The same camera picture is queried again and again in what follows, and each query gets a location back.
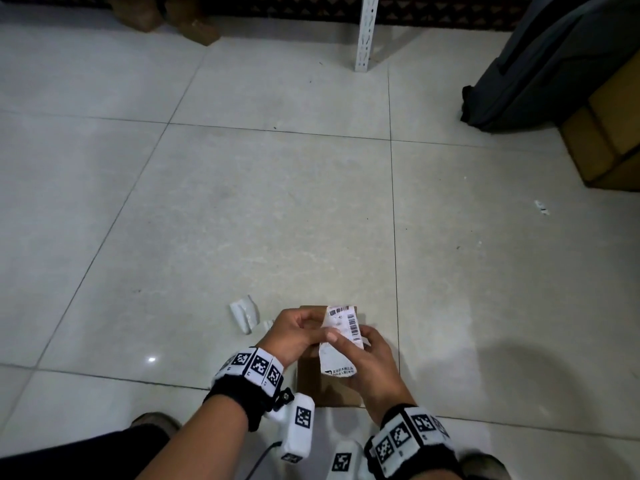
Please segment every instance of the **shoe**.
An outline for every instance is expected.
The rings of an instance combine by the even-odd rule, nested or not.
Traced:
[[[130,428],[135,428],[136,426],[141,426],[143,424],[152,424],[164,431],[164,433],[169,436],[169,439],[175,436],[175,434],[180,430],[182,425],[180,421],[173,419],[168,414],[164,413],[144,413],[133,420]]]
[[[462,455],[460,467],[467,480],[511,480],[502,462],[486,453],[476,451]]]

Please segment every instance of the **forearm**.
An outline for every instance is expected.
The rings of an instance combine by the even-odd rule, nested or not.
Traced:
[[[233,478],[244,436],[246,414],[233,399],[208,399],[138,480],[229,480]]]
[[[459,476],[448,470],[432,470],[416,475],[412,480],[461,480]]]

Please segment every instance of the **black cable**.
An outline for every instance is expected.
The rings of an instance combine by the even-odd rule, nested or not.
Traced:
[[[249,478],[251,478],[251,475],[253,475],[256,471],[256,469],[260,466],[260,464],[262,463],[262,460],[264,460],[264,457],[267,456],[267,453],[272,450],[273,448],[277,448],[278,446],[280,446],[282,444],[281,441],[276,441],[276,443],[272,444],[271,446],[269,446],[264,453],[262,453],[260,455],[260,458],[258,458],[258,461],[255,462],[255,465],[253,466],[253,468],[251,469],[251,471],[249,472],[249,475],[246,476],[246,478],[244,480],[249,480]]]

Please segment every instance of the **gray bag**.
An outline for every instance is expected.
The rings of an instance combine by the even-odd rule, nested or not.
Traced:
[[[533,0],[500,56],[462,90],[482,131],[559,122],[640,48],[640,0]]]

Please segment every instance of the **hand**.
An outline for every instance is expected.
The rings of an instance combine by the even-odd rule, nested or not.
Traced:
[[[360,333],[371,344],[370,347],[365,346],[364,350],[336,329],[327,330],[326,341],[356,366],[356,374],[343,381],[362,396],[374,423],[380,426],[385,413],[397,404],[415,404],[400,377],[391,347],[375,328],[360,325]]]
[[[256,344],[276,357],[286,369],[300,358],[309,346],[326,342],[328,328],[320,328],[324,308],[283,310],[267,335]]]

